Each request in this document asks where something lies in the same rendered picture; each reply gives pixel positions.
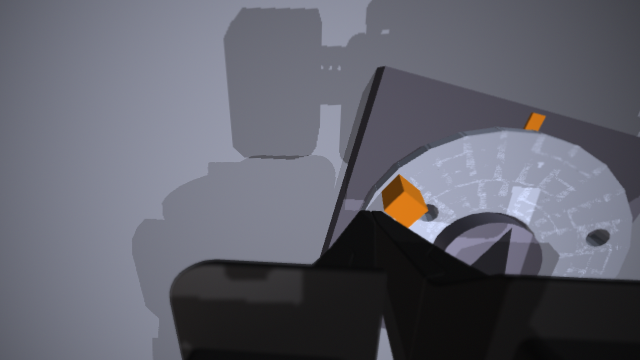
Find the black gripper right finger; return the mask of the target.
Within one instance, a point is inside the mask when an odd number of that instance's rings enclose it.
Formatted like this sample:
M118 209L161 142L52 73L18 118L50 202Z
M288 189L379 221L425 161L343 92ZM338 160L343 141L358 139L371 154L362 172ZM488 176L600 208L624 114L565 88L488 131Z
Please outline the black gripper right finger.
M487 276L371 214L393 360L513 360L534 337L640 343L640 280Z

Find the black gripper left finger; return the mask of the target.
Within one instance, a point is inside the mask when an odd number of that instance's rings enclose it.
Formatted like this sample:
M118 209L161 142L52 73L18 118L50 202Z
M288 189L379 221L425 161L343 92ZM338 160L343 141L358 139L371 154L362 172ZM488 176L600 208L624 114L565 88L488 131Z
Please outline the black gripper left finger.
M198 262L169 293L182 360L197 348L377 360L386 284L368 210L313 264Z

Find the orange tab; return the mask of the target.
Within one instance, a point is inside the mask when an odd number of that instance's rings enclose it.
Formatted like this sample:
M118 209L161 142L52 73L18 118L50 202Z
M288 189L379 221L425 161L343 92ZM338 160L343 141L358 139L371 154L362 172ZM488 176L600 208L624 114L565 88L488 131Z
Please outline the orange tab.
M532 129L532 130L538 131L545 117L546 116L543 116L540 114L531 113L523 129L528 129L528 130Z

